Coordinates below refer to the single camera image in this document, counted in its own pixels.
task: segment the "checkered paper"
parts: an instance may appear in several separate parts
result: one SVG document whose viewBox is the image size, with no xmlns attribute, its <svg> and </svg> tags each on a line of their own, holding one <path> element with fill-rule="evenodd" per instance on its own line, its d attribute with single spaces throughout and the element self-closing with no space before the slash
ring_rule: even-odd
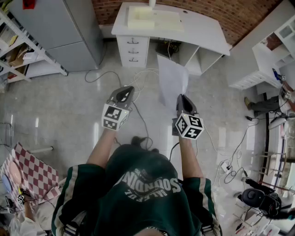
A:
<svg viewBox="0 0 295 236">
<path fill-rule="evenodd" d="M 18 209 L 23 210 L 23 206 L 17 201 L 19 195 L 18 185 L 9 173 L 9 164 L 11 161 L 17 164 L 21 172 L 22 183 L 20 184 L 20 188 L 28 191 L 33 199 L 42 198 L 32 201 L 33 206 L 60 195 L 58 172 L 33 156 L 18 143 L 12 150 L 12 155 L 9 154 L 9 157 L 7 157 L 0 169 L 0 174 L 6 174 L 10 180 L 12 185 L 11 198 Z"/>
</svg>

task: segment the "red brick wall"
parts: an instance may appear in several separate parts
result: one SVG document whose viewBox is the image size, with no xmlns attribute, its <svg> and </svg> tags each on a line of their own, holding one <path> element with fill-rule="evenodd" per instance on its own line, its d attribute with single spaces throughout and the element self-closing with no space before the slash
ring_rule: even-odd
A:
<svg viewBox="0 0 295 236">
<path fill-rule="evenodd" d="M 113 24 L 123 1 L 92 0 L 99 24 Z M 229 44 L 237 44 L 282 0 L 157 0 L 157 4 L 176 6 L 219 21 Z"/>
</svg>

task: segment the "white desk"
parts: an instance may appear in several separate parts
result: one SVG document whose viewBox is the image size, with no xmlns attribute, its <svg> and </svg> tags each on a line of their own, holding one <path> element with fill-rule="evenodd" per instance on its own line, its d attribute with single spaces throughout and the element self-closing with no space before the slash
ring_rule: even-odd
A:
<svg viewBox="0 0 295 236">
<path fill-rule="evenodd" d="M 124 2 L 117 15 L 112 34 L 117 37 L 123 66 L 146 66 L 150 37 L 181 41 L 180 64 L 195 75 L 204 73 L 221 56 L 230 55 L 219 22 L 212 18 L 181 8 L 156 4 L 155 10 L 178 12 L 184 31 L 156 28 L 129 29 L 127 26 L 129 6 L 147 6 L 147 4 Z"/>
</svg>

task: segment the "drawer handle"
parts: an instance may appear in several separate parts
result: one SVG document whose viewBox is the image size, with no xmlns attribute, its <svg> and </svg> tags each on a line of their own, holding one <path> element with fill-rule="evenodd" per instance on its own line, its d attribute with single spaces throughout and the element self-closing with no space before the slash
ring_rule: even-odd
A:
<svg viewBox="0 0 295 236">
<path fill-rule="evenodd" d="M 138 60 L 137 60 L 137 61 L 134 61 L 133 59 L 134 59 L 134 57 L 132 58 L 132 60 L 129 60 L 129 61 L 130 61 L 130 62 L 138 62 Z"/>
<path fill-rule="evenodd" d="M 133 42 L 134 38 L 131 38 L 132 39 L 132 42 L 127 42 L 129 44 L 139 44 L 139 42 Z"/>
<path fill-rule="evenodd" d="M 134 52 L 134 49 L 132 49 L 132 52 L 131 51 L 128 51 L 129 53 L 132 53 L 132 54 L 138 54 L 139 52 Z"/>
</svg>

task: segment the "tiled floor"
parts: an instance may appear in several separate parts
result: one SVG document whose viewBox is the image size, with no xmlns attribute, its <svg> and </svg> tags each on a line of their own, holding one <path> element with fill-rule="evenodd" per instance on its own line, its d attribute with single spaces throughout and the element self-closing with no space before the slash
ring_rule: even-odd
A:
<svg viewBox="0 0 295 236">
<path fill-rule="evenodd" d="M 151 44 L 147 68 L 157 68 L 155 45 Z M 107 53 L 100 71 L 92 71 L 88 80 L 94 80 L 106 71 L 119 74 L 123 85 L 133 81 L 133 76 L 141 69 L 123 68 L 120 63 L 118 47 L 115 42 L 109 42 Z M 242 140 L 246 127 L 253 124 L 245 119 L 252 116 L 244 105 L 243 98 L 247 95 L 256 101 L 254 88 L 238 91 L 229 88 L 223 71 L 222 59 L 201 77 L 190 77 L 187 95 L 195 103 L 200 116 L 212 136 L 216 149 L 225 155 L 214 151 L 210 137 L 203 132 L 198 139 L 198 160 L 207 178 L 214 180 L 216 169 L 221 160 L 230 158 L 234 149 Z M 72 165 L 85 163 L 97 142 L 102 128 L 100 118 L 103 105 L 110 93 L 119 87 L 115 74 L 106 74 L 94 83 L 84 80 L 85 72 L 70 73 L 67 77 L 61 74 L 33 78 L 10 85 L 6 94 L 0 95 L 3 121 L 13 124 L 13 144 L 21 142 L 29 150 L 53 146 L 54 150 L 39 153 L 36 156 L 56 168 L 61 176 L 66 175 Z M 139 79 L 139 86 L 144 83 L 145 76 Z M 144 90 L 136 104 L 147 123 L 149 136 L 153 139 L 153 147 L 168 155 L 177 142 L 171 136 L 171 119 L 165 107 L 158 102 L 158 76 L 150 73 L 145 82 Z M 133 108 L 128 122 L 118 132 L 118 141 L 129 143 L 132 136 L 146 136 L 144 124 Z M 251 158 L 264 149 L 265 123 L 250 128 L 242 144 L 242 158 L 239 165 L 246 170 L 251 168 Z M 1 147 L 1 161 L 7 156 L 6 149 Z M 172 163 L 181 177 L 181 159 L 179 147 L 175 148 Z M 237 170 L 236 156 L 233 166 Z M 254 158 L 253 166 L 258 164 Z M 224 230 L 233 222 L 232 207 L 236 200 L 232 195 L 237 190 L 243 190 L 240 173 L 230 184 L 224 184 L 218 178 L 213 187 L 218 212 Z"/>
</svg>

